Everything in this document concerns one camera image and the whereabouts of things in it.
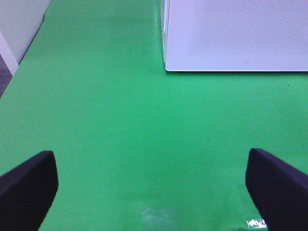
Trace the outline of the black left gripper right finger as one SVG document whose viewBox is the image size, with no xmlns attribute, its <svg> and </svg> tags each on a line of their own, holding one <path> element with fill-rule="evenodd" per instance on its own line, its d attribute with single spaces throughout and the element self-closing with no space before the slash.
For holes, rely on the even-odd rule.
<svg viewBox="0 0 308 231">
<path fill-rule="evenodd" d="M 252 148 L 245 185 L 268 230 L 308 229 L 306 173 L 261 148 Z"/>
</svg>

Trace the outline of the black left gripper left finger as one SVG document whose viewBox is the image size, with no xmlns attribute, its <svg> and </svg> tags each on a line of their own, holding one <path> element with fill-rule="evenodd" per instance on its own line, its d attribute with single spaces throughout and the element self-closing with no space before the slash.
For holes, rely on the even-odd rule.
<svg viewBox="0 0 308 231">
<path fill-rule="evenodd" d="M 59 187 L 53 151 L 42 151 L 0 177 L 0 229 L 40 229 Z"/>
</svg>

